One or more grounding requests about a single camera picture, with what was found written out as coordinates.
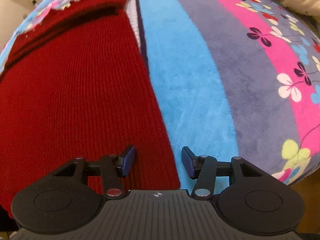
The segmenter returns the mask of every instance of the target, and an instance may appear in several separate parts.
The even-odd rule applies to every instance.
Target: fleece blanket
[[[239,155],[286,184],[318,168],[320,41],[299,19],[271,0],[137,0],[136,7],[181,188],[195,183],[182,166],[183,146],[219,161]],[[15,35],[42,19],[26,19]],[[219,178],[216,193],[227,186]]]

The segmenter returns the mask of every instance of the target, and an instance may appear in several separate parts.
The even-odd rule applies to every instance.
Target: white flower print
[[[281,86],[278,89],[278,93],[281,98],[288,98],[291,95],[291,98],[294,102],[297,103],[301,101],[302,95],[300,90],[294,86],[294,83],[287,74],[280,73],[277,76],[277,80],[284,84],[284,86]]]
[[[288,43],[291,43],[291,41],[289,39],[287,39],[286,37],[284,37],[282,35],[282,32],[277,27],[272,26],[271,29],[273,29],[273,32],[270,32],[272,35],[274,35],[278,38],[281,38]]]
[[[288,14],[286,14],[286,17],[287,17],[288,20],[289,20],[290,22],[292,22],[292,23],[297,23],[297,22],[299,22],[298,19],[296,19],[296,18],[294,18],[294,17],[292,17],[292,16],[290,16],[290,15],[288,15]]]

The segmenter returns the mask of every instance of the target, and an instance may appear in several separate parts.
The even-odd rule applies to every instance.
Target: floral pattern
[[[259,38],[261,39],[261,42],[267,46],[271,47],[271,41],[269,41],[267,38],[263,37],[264,35],[261,33],[261,31],[255,27],[251,27],[250,30],[252,33],[247,33],[247,36],[252,39],[252,40],[258,40]]]
[[[257,10],[253,9],[250,4],[247,4],[245,2],[236,3],[236,6],[244,7],[244,8],[246,8],[249,11],[252,11],[252,12],[258,12]]]
[[[288,139],[282,145],[281,156],[287,160],[283,167],[283,169],[286,170],[308,159],[310,157],[310,150],[307,148],[301,149],[294,140]]]
[[[284,86],[279,87],[278,89],[278,93],[279,96],[282,98],[288,98],[289,96],[291,96],[291,99],[298,103],[301,101],[302,99],[302,94],[300,92],[300,90],[295,87],[296,84],[294,84],[291,80],[291,78],[285,74],[285,73],[281,73],[277,76],[277,80],[284,84]]]
[[[272,35],[274,35],[278,38],[281,38],[288,43],[291,43],[291,41],[288,38],[286,38],[282,35],[282,32],[277,27],[272,26],[271,29],[273,29],[273,31],[270,32]]]
[[[320,83],[320,80],[317,81],[311,78],[311,76],[314,77],[315,75],[318,75],[316,79],[320,78],[320,60],[318,59],[318,54],[320,54],[320,39],[312,31],[310,32],[314,38],[307,37],[305,30],[300,27],[300,21],[292,14],[283,13],[285,11],[284,8],[276,2],[235,0],[234,5],[239,7],[239,10],[246,9],[252,14],[261,15],[270,26],[268,33],[266,33],[265,28],[262,29],[259,26],[250,27],[250,32],[247,33],[248,38],[260,41],[264,46],[271,47],[271,49],[277,49],[276,45],[272,44],[274,38],[281,39],[286,42],[286,46],[291,47],[299,59],[296,65],[288,65],[286,72],[276,76],[278,82],[281,83],[281,86],[278,87],[278,95],[281,98],[290,98],[293,104],[299,104],[303,99],[302,92],[306,93],[305,87],[311,88],[315,82]],[[312,54],[311,56],[308,55],[310,49],[314,49],[315,51],[313,56]],[[305,94],[304,98],[305,100],[311,98],[312,103],[320,107],[320,86],[316,85],[315,90],[315,93],[308,92],[310,94]],[[273,174],[274,177],[285,184],[290,184],[303,174],[312,154],[315,153],[312,153],[308,146],[304,145],[302,147],[301,145],[310,136],[311,132],[319,133],[319,127],[320,124],[316,128],[310,127],[310,130],[305,132],[300,144],[292,139],[284,141],[281,158],[285,161],[285,164],[280,172]]]
[[[297,27],[297,25],[295,25],[295,24],[292,23],[292,22],[289,22],[289,24],[290,24],[290,28],[291,28],[291,29],[293,29],[294,31],[299,32],[301,35],[304,35],[304,32],[303,32],[302,30],[300,30],[300,29]]]
[[[311,94],[311,101],[315,105],[319,104],[320,106],[320,86],[316,85],[315,89],[316,89],[316,92]]]
[[[305,49],[305,47],[303,47],[302,45],[292,45],[291,46],[292,49],[299,55],[299,59],[300,61],[304,64],[304,65],[309,65],[309,59],[307,57],[308,52]]]
[[[311,86],[311,80],[308,77],[307,73],[306,73],[306,69],[304,67],[304,65],[301,62],[297,63],[298,68],[294,68],[293,71],[294,73],[298,76],[298,77],[304,77],[304,82],[308,85]]]
[[[317,57],[312,56],[313,61],[316,63],[316,68],[320,72],[320,61]]]

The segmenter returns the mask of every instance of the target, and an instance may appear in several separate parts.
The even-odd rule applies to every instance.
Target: blue flower print
[[[303,42],[303,44],[304,45],[306,45],[306,46],[310,46],[310,43],[309,43],[309,41],[307,41],[304,37],[301,37],[301,40],[302,40],[302,42]]]
[[[320,86],[316,85],[315,89],[316,89],[316,92],[311,94],[311,101],[315,105],[317,105],[317,104],[320,104]]]
[[[259,12],[265,12],[265,13],[267,13],[267,14],[273,14],[272,11],[269,11],[268,9],[264,8],[264,7],[263,7],[262,5],[260,5],[260,4],[252,3],[251,6],[252,6],[253,8],[255,8],[257,11],[259,11]]]
[[[296,176],[299,170],[300,170],[300,167],[297,167],[297,168],[295,168],[293,171],[291,171],[290,176],[289,176],[283,183],[286,184],[286,185],[288,185],[290,179],[292,179],[294,176]]]
[[[309,60],[307,58],[308,52],[302,45],[292,45],[292,49],[299,54],[299,59],[304,65],[309,65]]]

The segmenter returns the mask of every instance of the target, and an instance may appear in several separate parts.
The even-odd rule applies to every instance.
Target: pink stripe
[[[226,8],[226,10],[228,10],[235,17],[237,17],[238,20],[246,28],[248,28],[248,32],[251,32],[249,30],[250,27],[258,28],[262,32],[262,34],[269,34],[270,31],[272,31],[271,27],[261,18],[259,13],[255,13],[255,12],[249,11],[246,8],[237,6],[236,3],[240,3],[241,0],[217,0],[217,1],[220,4],[222,4]],[[293,83],[303,81],[303,78],[299,78],[293,73],[293,69],[297,67],[297,62],[300,60],[294,54],[292,48],[288,45],[288,43],[271,34],[268,35],[267,38],[272,43],[271,47],[266,47],[265,45],[263,45],[260,39],[257,41],[259,42],[259,44],[261,45],[261,47],[264,49],[265,53],[269,57],[275,70],[278,73],[288,74]],[[246,42],[255,42],[255,41],[250,40],[248,38]],[[315,93],[314,87],[308,86],[304,83],[297,84],[297,87],[302,93],[302,100],[299,103],[295,103],[294,101],[291,100],[291,98],[284,99],[284,100],[291,101],[292,111],[296,120],[299,137],[300,137],[300,140],[302,140],[311,129],[313,129],[320,123],[320,114],[319,114],[319,105],[314,105],[310,99],[311,93]],[[311,155],[314,155],[319,152],[319,142],[320,142],[320,133],[319,133],[319,130],[316,129],[303,140],[302,147],[310,149]]]
[[[287,178],[289,178],[292,169],[286,169],[284,174],[279,178],[279,181],[284,182]]]

